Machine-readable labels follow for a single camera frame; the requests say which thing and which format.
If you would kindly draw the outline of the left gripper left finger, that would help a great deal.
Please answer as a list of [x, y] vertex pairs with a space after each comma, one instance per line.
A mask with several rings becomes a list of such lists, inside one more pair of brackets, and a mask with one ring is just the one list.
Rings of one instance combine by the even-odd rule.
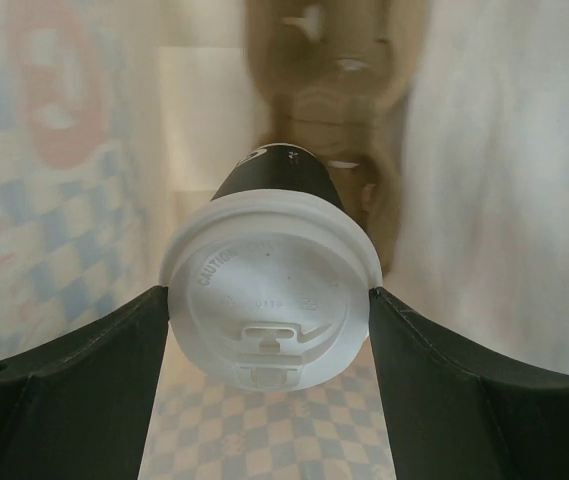
[[0, 479], [135, 479], [168, 334], [168, 290], [0, 360]]

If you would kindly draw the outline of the blue checkered paper bag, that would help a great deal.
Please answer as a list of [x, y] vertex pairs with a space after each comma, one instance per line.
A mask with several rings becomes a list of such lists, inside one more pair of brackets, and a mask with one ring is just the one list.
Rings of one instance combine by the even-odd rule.
[[[245, 2], [0, 1], [0, 360], [165, 287], [234, 167], [297, 145], [262, 138]], [[569, 375], [569, 1], [428, 2], [375, 288]], [[193, 365], [168, 311], [135, 479], [399, 479], [370, 329], [336, 377], [263, 392]]]

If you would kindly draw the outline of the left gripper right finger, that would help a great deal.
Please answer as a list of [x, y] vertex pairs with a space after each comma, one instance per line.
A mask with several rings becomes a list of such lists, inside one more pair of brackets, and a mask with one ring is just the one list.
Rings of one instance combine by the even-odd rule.
[[569, 479], [569, 375], [511, 359], [383, 288], [370, 342], [399, 479]]

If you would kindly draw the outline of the black paper coffee cup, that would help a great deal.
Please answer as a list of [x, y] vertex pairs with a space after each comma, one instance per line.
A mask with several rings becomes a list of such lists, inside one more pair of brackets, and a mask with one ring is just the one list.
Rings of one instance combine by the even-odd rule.
[[212, 199], [251, 190], [306, 193], [345, 212], [327, 168], [297, 145], [276, 143], [258, 147], [234, 167]]

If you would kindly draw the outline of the white plastic cup lid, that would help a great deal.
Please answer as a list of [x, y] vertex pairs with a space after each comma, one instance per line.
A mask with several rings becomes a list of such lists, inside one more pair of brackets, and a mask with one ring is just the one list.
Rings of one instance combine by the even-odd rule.
[[382, 271], [369, 237], [338, 207], [252, 190], [185, 222], [159, 281], [193, 365], [236, 388], [288, 392], [336, 377], [357, 357]]

